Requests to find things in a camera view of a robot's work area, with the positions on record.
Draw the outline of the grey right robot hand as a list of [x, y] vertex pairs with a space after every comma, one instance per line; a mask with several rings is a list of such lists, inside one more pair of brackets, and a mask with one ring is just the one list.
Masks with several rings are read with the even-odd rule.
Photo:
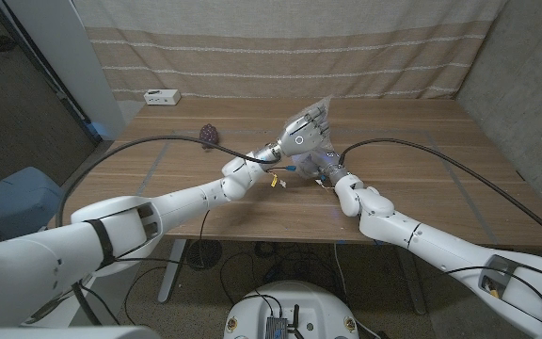
[[340, 156], [330, 149], [317, 148], [310, 152], [295, 155], [295, 171], [305, 179], [328, 179], [337, 184], [349, 171], [339, 164]]

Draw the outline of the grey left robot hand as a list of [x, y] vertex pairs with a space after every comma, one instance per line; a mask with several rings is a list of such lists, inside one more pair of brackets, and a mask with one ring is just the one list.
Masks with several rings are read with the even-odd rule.
[[274, 142], [252, 153], [252, 157], [268, 164], [284, 156], [294, 156], [312, 151], [328, 139], [328, 105], [315, 104], [290, 118]]

